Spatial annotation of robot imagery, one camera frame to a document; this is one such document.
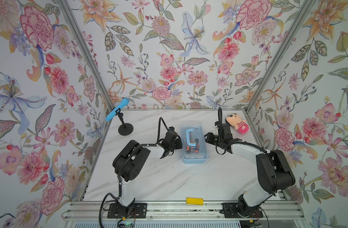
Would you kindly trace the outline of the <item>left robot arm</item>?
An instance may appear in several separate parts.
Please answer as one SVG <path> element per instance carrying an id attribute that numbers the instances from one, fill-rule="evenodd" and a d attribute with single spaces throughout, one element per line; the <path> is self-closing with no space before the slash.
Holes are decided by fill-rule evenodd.
<path id="1" fill-rule="evenodd" d="M 140 144 L 135 140 L 129 141 L 112 164 L 119 181 L 118 203 L 124 207 L 134 203 L 133 185 L 130 183 L 138 177 L 147 159 L 163 159 L 179 149 L 182 149 L 182 141 L 173 127 L 157 143 Z"/>

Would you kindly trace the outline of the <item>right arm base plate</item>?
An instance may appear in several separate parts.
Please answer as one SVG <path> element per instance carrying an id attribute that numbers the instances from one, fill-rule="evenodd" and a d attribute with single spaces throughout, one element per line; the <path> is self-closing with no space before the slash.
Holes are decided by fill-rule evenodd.
<path id="1" fill-rule="evenodd" d="M 257 219 L 264 217 L 260 206 L 249 207 L 242 202 L 240 202 L 239 206 L 236 202 L 223 203 L 220 213 L 225 218 Z"/>

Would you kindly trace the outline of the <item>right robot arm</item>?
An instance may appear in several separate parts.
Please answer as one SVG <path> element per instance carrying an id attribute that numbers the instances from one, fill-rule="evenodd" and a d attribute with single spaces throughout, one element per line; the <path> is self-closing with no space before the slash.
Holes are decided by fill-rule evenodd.
<path id="1" fill-rule="evenodd" d="M 227 124 L 217 122 L 215 133 L 207 133 L 205 141 L 223 149 L 230 154 L 238 155 L 256 165 L 258 182 L 246 193 L 239 196 L 235 209 L 229 213 L 237 213 L 246 218 L 260 209 L 262 203 L 279 190 L 295 184 L 294 174 L 281 150 L 267 151 L 256 144 L 233 138 Z"/>

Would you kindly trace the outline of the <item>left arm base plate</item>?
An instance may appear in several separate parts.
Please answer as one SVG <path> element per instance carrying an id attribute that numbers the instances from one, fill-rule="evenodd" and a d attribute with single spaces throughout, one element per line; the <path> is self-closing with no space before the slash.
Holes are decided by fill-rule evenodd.
<path id="1" fill-rule="evenodd" d="M 128 206 L 123 206 L 119 202 L 110 204 L 108 209 L 108 219 L 121 218 L 146 218 L 147 203 L 131 203 Z"/>

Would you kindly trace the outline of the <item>orange handled screwdriver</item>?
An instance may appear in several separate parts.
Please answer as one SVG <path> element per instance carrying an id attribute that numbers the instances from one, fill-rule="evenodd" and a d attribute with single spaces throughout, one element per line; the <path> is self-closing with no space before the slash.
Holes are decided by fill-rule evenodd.
<path id="1" fill-rule="evenodd" d="M 187 146 L 185 151 L 188 154 L 190 154 L 190 153 L 199 153 L 199 146 L 197 146 L 197 147 Z"/>

